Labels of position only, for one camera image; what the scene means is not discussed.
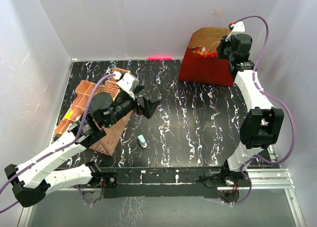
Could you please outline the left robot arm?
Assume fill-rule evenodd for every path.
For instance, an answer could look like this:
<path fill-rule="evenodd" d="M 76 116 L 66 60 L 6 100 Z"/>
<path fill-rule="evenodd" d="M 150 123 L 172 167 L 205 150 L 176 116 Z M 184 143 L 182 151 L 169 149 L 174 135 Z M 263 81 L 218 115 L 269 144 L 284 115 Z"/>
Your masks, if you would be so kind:
<path fill-rule="evenodd" d="M 54 143 L 23 164 L 8 165 L 4 171 L 17 202 L 30 207 L 46 195 L 70 186 L 116 185 L 110 180 L 114 175 L 103 173 L 95 162 L 62 171 L 56 168 L 106 137 L 104 128 L 114 126 L 129 112 L 135 111 L 150 119 L 161 101 L 144 96 L 143 103 L 139 104 L 133 96 L 143 89 L 144 86 L 138 85 L 136 91 L 121 90 L 116 99 L 107 92 L 91 96 L 80 120 L 72 123 Z"/>

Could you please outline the red paper bag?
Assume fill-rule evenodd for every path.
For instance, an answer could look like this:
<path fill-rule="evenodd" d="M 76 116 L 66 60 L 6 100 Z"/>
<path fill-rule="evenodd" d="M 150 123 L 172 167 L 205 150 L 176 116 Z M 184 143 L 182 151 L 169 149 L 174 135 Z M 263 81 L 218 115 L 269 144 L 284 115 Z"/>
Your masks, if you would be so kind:
<path fill-rule="evenodd" d="M 216 12 L 221 14 L 220 26 L 211 24 L 212 16 Z M 228 71 L 226 60 L 217 57 L 196 57 L 191 51 L 197 46 L 204 46 L 210 52 L 216 52 L 220 39 L 229 33 L 230 30 L 224 27 L 223 12 L 220 9 L 215 9 L 211 13 L 208 26 L 202 27 L 192 34 L 181 63 L 179 80 L 208 85 L 232 86 L 233 78 Z"/>

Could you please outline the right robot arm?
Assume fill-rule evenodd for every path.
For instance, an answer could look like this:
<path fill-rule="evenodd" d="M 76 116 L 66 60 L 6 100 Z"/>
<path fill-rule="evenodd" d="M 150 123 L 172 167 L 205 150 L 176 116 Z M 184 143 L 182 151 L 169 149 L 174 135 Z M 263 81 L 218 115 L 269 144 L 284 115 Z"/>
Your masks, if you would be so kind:
<path fill-rule="evenodd" d="M 262 150 L 275 144 L 284 119 L 256 85 L 257 73 L 249 60 L 252 37 L 247 34 L 225 35 L 217 47 L 217 57 L 228 61 L 228 70 L 244 98 L 248 113 L 240 127 L 240 143 L 214 178 L 225 185 L 237 185 L 246 175 L 248 164 Z"/>

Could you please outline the red candy bag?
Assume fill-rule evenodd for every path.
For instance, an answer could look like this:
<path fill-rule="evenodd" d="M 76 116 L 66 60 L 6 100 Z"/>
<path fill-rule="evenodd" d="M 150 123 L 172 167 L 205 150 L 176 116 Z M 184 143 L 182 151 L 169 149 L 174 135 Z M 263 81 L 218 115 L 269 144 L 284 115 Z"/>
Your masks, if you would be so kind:
<path fill-rule="evenodd" d="M 192 48 L 191 51 L 196 57 L 217 57 L 217 52 L 212 53 L 204 46 L 197 46 Z"/>

